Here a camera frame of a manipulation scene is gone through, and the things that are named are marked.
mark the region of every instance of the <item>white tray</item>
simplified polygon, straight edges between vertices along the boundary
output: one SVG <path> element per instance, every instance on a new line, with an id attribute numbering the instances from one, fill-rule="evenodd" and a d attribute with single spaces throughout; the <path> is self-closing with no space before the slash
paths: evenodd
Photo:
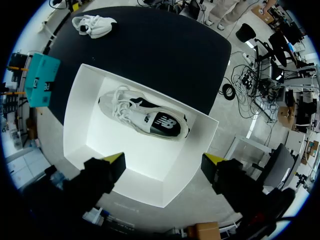
<path id="1" fill-rule="evenodd" d="M 185 114 L 188 137 L 171 141 L 136 132 L 105 116 L 98 99 L 118 86 L 142 92 L 148 101 Z M 124 152 L 126 170 L 113 191 L 164 208 L 189 183 L 208 150 L 218 121 L 149 87 L 82 64 L 74 79 L 64 116 L 63 153 L 78 169 L 88 159 Z"/>

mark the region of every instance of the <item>shoelace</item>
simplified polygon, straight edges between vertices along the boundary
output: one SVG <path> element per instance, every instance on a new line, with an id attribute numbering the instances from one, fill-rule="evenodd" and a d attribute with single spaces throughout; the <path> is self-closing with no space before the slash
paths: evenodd
<path id="1" fill-rule="evenodd" d="M 96 16 L 90 16 L 90 15 L 85 15 L 85 17 L 89 17 L 89 21 L 85 22 L 84 24 L 88 27 L 86 33 L 90 34 L 92 31 L 92 27 L 97 23 L 98 19 L 100 18 L 99 15 Z"/>
<path id="2" fill-rule="evenodd" d="M 117 119 L 119 119 L 119 121 L 125 124 L 131 123 L 131 120 L 128 118 L 130 104 L 132 104 L 134 108 L 137 107 L 136 103 L 129 99 L 119 100 L 120 95 L 124 94 L 124 91 L 128 90 L 129 88 L 127 86 L 119 86 L 114 92 L 112 98 L 112 116 L 116 117 Z"/>

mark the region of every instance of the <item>white shoe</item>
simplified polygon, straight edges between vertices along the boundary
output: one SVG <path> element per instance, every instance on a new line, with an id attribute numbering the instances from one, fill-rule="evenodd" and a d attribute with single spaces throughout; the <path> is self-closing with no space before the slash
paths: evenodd
<path id="1" fill-rule="evenodd" d="M 221 23 L 218 24 L 217 28 L 221 31 L 225 30 L 225 27 Z"/>
<path id="2" fill-rule="evenodd" d="M 100 38 L 112 30 L 112 24 L 117 23 L 111 17 L 97 16 L 75 16 L 72 25 L 78 30 L 80 35 L 89 35 L 92 39 Z"/>
<path id="3" fill-rule="evenodd" d="M 155 105 L 147 101 L 141 92 L 130 91 L 127 86 L 102 95 L 98 105 L 107 117 L 141 134 L 178 141 L 189 133 L 183 113 Z"/>
<path id="4" fill-rule="evenodd" d="M 211 26 L 212 24 L 214 24 L 212 21 L 210 21 L 210 20 L 205 20 L 205 25 L 207 25 L 207 26 Z"/>

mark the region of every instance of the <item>new balance logo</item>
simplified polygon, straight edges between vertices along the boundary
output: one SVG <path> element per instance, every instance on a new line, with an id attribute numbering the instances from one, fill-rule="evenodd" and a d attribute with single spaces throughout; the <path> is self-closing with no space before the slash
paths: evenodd
<path id="1" fill-rule="evenodd" d="M 177 122 L 175 120 L 170 119 L 170 118 L 167 119 L 166 116 L 162 116 L 160 119 L 155 121 L 155 124 L 161 124 L 162 127 L 165 127 L 167 129 L 172 129 L 174 127 L 174 125 L 177 124 Z"/>
<path id="2" fill-rule="evenodd" d="M 149 122 L 149 118 L 150 118 L 150 115 L 148 114 L 147 116 L 145 116 L 144 121 L 145 121 L 146 123 Z"/>

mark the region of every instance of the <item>shoe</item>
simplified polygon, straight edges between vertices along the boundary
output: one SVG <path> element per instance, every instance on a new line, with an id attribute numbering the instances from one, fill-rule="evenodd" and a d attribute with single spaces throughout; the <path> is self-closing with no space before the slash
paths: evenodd
<path id="1" fill-rule="evenodd" d="M 218 24 L 217 28 L 221 31 L 225 30 L 225 27 L 221 23 Z"/>
<path id="2" fill-rule="evenodd" d="M 75 16 L 72 25 L 78 30 L 80 35 L 89 35 L 92 39 L 100 38 L 112 30 L 112 23 L 117 23 L 111 17 L 97 16 Z"/>
<path id="3" fill-rule="evenodd" d="M 210 20 L 205 20 L 205 25 L 207 25 L 207 26 L 211 26 L 212 24 L 214 24 L 212 21 L 210 21 Z"/>
<path id="4" fill-rule="evenodd" d="M 186 116 L 172 108 L 147 101 L 144 94 L 120 86 L 98 100 L 101 111 L 110 119 L 138 133 L 167 140 L 180 140 L 189 133 Z"/>

